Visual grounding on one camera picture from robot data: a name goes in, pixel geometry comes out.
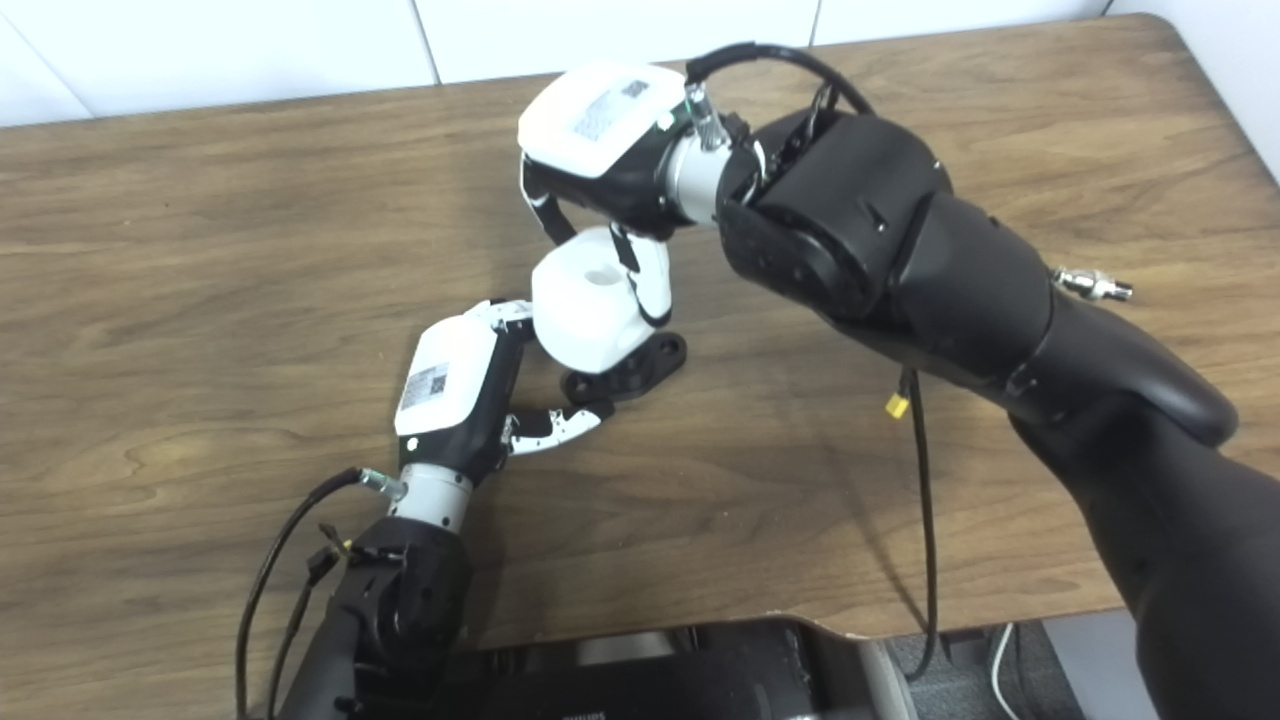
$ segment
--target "silver cylinder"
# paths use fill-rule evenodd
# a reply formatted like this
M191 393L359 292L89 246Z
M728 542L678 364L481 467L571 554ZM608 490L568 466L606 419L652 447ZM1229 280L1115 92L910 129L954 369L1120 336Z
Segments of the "silver cylinder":
M667 161L668 200L690 222L716 224L716 192L731 154L730 145L703 150L696 135L685 136L676 142Z
M471 480L439 465L413 462L401 471L404 497L392 505L390 514L444 528L462 530L462 519L471 500Z

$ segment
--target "silver fitting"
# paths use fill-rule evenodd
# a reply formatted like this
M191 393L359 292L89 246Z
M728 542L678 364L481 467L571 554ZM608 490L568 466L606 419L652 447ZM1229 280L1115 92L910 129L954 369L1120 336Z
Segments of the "silver fitting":
M1119 300L1124 302L1133 297L1132 284L1123 283L1102 270L1059 268L1053 270L1053 282L1089 301Z
M705 83L695 82L685 86L685 105L689 106L689 115L694 119L694 129L698 132L698 140L701 141L703 152L710 152L728 145L728 131L724 129L719 113L716 111L710 97L707 96Z
M366 488L371 488L380 495L385 495L392 502L399 502L408 493L408 484L403 480L397 480L390 475L384 475L378 470L370 470L369 468L360 469L360 484Z

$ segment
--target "yellow tag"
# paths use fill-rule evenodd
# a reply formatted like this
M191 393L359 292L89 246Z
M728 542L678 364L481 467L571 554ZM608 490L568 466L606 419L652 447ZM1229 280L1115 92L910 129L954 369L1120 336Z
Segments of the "yellow tag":
M910 406L910 400L895 392L893 397L890 397L888 404L884 405L884 411L888 413L895 420L901 420L902 415L906 414L906 409Z

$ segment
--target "label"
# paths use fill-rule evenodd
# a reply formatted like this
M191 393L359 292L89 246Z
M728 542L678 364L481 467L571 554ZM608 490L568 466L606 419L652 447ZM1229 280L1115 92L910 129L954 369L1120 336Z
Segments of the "label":
M449 364L440 363L425 370L419 370L404 382L404 395L401 396L401 410L425 405L444 395L444 383L449 379Z
M600 140L618 118L639 105L637 100L649 90L643 79L622 79L591 101L573 120L573 133L591 142Z

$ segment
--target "black wire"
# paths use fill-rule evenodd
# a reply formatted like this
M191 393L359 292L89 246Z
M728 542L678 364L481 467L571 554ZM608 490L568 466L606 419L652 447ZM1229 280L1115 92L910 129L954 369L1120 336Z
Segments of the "black wire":
M799 65L831 83L831 86L840 92L841 97L844 97L854 108L854 110L858 110L859 115L876 114L876 110L872 109L872 104L863 97L861 92L858 92L854 83L849 82L849 78L840 74L835 70L835 68L813 55L801 53L800 50L795 50L792 47L785 47L782 45L741 42L721 47L719 50L713 50L701 58L690 60L685 65L686 82L690 85L707 82L707 78L717 70L722 70L730 65L739 65L763 59L781 60L783 63Z
M1023 624L1014 623L1014 669L1018 671L1018 694L1021 696L1023 717L1039 720L1039 700L1027 692L1027 671L1023 667Z
M289 624L284 628L284 638L280 639L280 648L275 652L275 662L271 664L271 682L266 687L266 720L275 720L275 697L280 692L280 676L284 675L284 661L289 656L289 646L302 626L302 618L307 614L307 602L311 600L311 591L315 583L310 579L302 585L297 602L293 603L293 612L289 615Z
M924 655L920 664L906 675L914 683L924 676L938 646L938 541L933 532L933 483L929 479L929 438L924 432L924 400L920 377L911 368L902 368L901 384L911 401L911 429L915 433L915 461L920 477L920 516L924 525L925 620Z
M257 611L257 603L262 600L262 591L266 589L266 580L271 577L275 561L280 559L280 551L284 548L284 543L289 539L289 536L293 534L293 530L298 527L298 523L302 521L302 518L305 518L312 507L319 505L321 500L358 482L360 469L349 468L316 486L316 488L307 493L307 497L302 500L302 503L298 505L297 510L289 515L289 519L284 521L279 534L275 536L275 542L273 542L271 547L266 551L266 557L262 559L262 566L259 568L257 577L253 578L253 585L248 591L248 600L244 601L244 612L241 615L239 630L236 633L236 720L248 720L248 632L250 626L253 624L253 612Z

